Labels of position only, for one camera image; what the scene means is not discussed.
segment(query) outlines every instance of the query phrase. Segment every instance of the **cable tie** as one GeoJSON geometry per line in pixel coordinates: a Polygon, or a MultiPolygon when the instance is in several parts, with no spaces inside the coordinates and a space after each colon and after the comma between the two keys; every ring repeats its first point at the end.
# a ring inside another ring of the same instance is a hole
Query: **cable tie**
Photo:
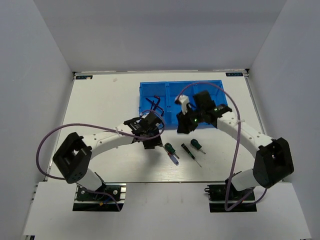
{"type": "Polygon", "coordinates": [[[117,127],[115,127],[115,133],[118,134],[119,138],[121,137],[121,135],[119,133],[119,129],[117,127]]]}
{"type": "Polygon", "coordinates": [[[236,120],[235,125],[238,125],[239,123],[244,123],[246,120],[245,119],[241,119],[241,120],[236,120]]]}

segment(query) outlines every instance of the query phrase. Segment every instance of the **white tabletop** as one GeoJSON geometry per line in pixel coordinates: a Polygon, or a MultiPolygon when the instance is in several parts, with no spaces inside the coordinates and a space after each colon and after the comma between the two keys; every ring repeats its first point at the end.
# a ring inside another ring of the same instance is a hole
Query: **white tabletop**
{"type": "MultiPolygon", "coordinates": [[[[115,73],[75,80],[63,124],[87,123],[114,128],[138,116],[140,82],[201,80],[222,80],[224,90],[235,100],[241,118],[253,128],[261,130],[245,78],[227,77],[224,72],[115,73]]],[[[65,128],[60,133],[57,146],[72,132],[87,135],[99,130],[87,127],[65,128]]],[[[118,183],[210,182],[223,181],[229,176],[236,141],[226,133],[215,128],[196,129],[189,135],[178,135],[175,130],[166,130],[162,142],[169,142],[176,149],[180,157],[179,166],[171,162],[162,148],[144,150],[142,143],[134,143],[96,156],[91,160],[89,168],[106,182],[118,183]],[[193,138],[199,141],[207,153],[204,155],[192,151],[202,167],[180,147],[182,143],[189,145],[193,138]]],[[[253,164],[254,158],[241,146],[235,171],[247,170],[253,164]]],[[[50,174],[61,177],[54,163],[50,174]]]]}

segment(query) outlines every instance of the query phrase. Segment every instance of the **white wall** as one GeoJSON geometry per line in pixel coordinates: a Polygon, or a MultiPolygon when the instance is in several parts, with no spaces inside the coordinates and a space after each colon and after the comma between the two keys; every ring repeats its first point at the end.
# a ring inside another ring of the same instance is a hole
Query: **white wall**
{"type": "MultiPolygon", "coordinates": [[[[20,239],[36,183],[37,146],[61,124],[72,73],[32,0],[0,7],[0,239],[20,239]]],[[[46,168],[55,139],[43,149],[46,168]]]]}
{"type": "Polygon", "coordinates": [[[249,68],[286,0],[34,0],[72,71],[249,68]]]}
{"type": "Polygon", "coordinates": [[[320,239],[320,1],[288,0],[250,70],[267,132],[289,141],[291,180],[320,239]]]}

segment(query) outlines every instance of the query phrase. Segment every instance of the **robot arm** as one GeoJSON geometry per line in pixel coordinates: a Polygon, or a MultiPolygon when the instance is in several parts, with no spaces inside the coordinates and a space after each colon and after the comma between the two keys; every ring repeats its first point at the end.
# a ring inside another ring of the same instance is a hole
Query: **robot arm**
{"type": "Polygon", "coordinates": [[[120,124],[115,128],[116,133],[103,131],[79,136],[73,132],[56,151],[53,162],[68,184],[77,183],[88,190],[99,191],[105,184],[95,172],[88,169],[90,160],[110,149],[139,142],[141,137],[150,138],[143,141],[144,149],[162,146],[161,137],[155,137],[160,134],[160,124],[162,120],[150,112],[144,118],[135,117],[120,124]]]}
{"type": "MultiPolygon", "coordinates": [[[[179,97],[184,100],[187,111],[183,110],[177,114],[177,133],[189,134],[199,123],[208,123],[237,139],[238,118],[231,108],[224,104],[216,106],[208,91],[202,91],[193,98],[196,109],[192,109],[190,104],[186,103],[185,97],[179,97]]],[[[233,190],[240,192],[256,186],[268,189],[293,173],[291,152],[285,139],[273,139],[242,122],[240,144],[252,154],[255,161],[253,168],[232,177],[233,190]]]]}

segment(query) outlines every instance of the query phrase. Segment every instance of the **blue plastic tray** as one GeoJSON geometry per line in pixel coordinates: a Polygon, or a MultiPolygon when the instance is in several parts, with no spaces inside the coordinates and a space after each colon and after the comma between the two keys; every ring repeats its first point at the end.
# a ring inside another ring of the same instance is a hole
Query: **blue plastic tray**
{"type": "MultiPolygon", "coordinates": [[[[181,92],[181,90],[191,83],[199,81],[158,81],[158,82],[140,82],[140,104],[139,113],[144,110],[151,108],[151,103],[146,98],[154,101],[158,101],[154,96],[160,97],[159,106],[164,109],[163,118],[167,127],[176,128],[178,127],[177,114],[181,111],[181,106],[175,104],[175,98],[181,92]]],[[[221,80],[208,80],[201,82],[209,82],[218,85],[220,88],[224,88],[221,80]]],[[[226,95],[208,84],[195,84],[186,89],[183,94],[189,97],[190,102],[195,105],[193,98],[194,94],[201,91],[207,90],[210,93],[211,99],[214,100],[216,105],[225,104],[227,105],[226,95]]],[[[201,123],[203,127],[211,127],[206,123],[201,123]]]]}

